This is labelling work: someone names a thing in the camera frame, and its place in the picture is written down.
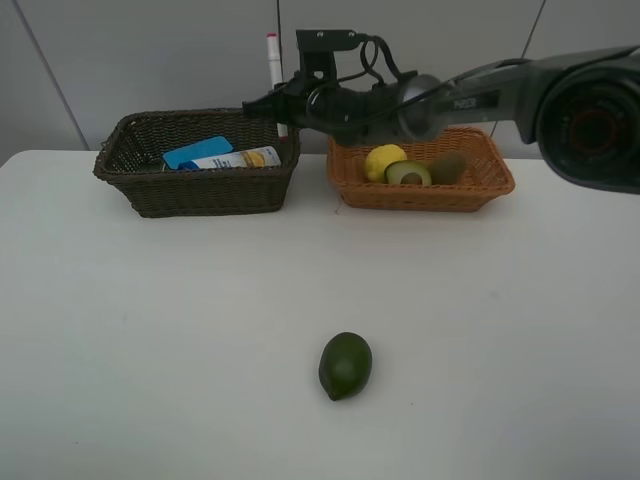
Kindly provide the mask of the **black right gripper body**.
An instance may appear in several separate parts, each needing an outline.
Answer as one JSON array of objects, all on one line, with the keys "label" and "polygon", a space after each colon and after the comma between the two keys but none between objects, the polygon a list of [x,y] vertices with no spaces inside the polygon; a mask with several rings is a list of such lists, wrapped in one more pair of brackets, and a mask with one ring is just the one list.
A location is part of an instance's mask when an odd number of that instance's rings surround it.
[{"label": "black right gripper body", "polygon": [[296,76],[282,86],[282,117],[299,128],[325,133],[342,146],[415,143],[442,129],[429,101],[449,89],[448,82],[427,74],[367,91]]}]

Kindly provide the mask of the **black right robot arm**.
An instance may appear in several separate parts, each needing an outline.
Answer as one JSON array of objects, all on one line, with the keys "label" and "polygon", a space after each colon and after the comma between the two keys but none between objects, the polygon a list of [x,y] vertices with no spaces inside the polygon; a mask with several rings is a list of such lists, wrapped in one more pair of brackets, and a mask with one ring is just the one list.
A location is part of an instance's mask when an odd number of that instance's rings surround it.
[{"label": "black right robot arm", "polygon": [[343,146],[418,143],[448,126],[512,121],[575,185],[639,191],[639,49],[494,62],[441,81],[407,72],[368,91],[342,87],[333,53],[301,51],[293,78],[246,115],[327,134]]}]

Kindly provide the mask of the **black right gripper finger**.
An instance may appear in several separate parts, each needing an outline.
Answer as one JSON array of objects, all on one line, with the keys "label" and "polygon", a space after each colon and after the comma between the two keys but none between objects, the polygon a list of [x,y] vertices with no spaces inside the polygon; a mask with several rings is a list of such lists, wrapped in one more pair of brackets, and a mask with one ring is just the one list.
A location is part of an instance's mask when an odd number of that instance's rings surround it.
[{"label": "black right gripper finger", "polygon": [[300,98],[285,90],[273,90],[263,97],[242,103],[245,115],[266,120],[294,120],[299,113]]}]

